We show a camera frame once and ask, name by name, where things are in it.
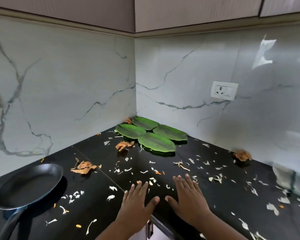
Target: white switch plate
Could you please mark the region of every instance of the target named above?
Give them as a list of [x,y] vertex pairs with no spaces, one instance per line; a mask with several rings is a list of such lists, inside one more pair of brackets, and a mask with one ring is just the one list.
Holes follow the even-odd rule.
[[218,99],[234,100],[238,85],[238,83],[233,82],[213,81],[210,96]]

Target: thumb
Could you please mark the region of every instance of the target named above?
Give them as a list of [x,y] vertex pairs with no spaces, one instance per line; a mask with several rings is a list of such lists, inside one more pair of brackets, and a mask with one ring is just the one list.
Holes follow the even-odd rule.
[[159,201],[160,201],[159,196],[156,196],[156,197],[152,198],[152,200],[145,207],[145,212],[149,215],[149,217],[151,216],[153,210],[155,209],[155,207],[157,206]]
[[172,198],[171,196],[166,196],[164,199],[166,201],[168,201],[168,203],[171,206],[171,208],[177,214],[177,212],[179,211],[179,204],[178,204],[178,202],[174,198]]

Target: pan handle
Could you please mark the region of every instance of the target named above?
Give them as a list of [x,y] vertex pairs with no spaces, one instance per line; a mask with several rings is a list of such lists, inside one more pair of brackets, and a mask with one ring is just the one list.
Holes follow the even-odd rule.
[[18,219],[21,216],[21,214],[24,212],[26,208],[16,210],[12,214],[12,216],[8,219],[4,227],[2,228],[0,232],[0,240],[9,240],[10,235],[12,234],[13,230],[15,229]]

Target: person's right hand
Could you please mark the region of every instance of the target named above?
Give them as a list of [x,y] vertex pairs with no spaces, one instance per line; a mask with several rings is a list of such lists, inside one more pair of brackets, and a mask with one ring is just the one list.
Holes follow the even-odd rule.
[[206,199],[199,186],[191,181],[188,174],[185,175],[185,180],[180,175],[173,177],[173,180],[176,183],[179,202],[168,195],[165,200],[182,220],[198,229],[200,222],[212,214]]

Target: forearm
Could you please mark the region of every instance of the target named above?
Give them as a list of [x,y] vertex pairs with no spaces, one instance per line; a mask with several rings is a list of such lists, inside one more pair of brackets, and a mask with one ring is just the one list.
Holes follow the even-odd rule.
[[200,231],[207,240],[247,240],[243,235],[213,213],[204,217],[200,223],[198,223],[196,229]]
[[128,240],[131,236],[126,229],[116,221],[112,222],[96,240]]

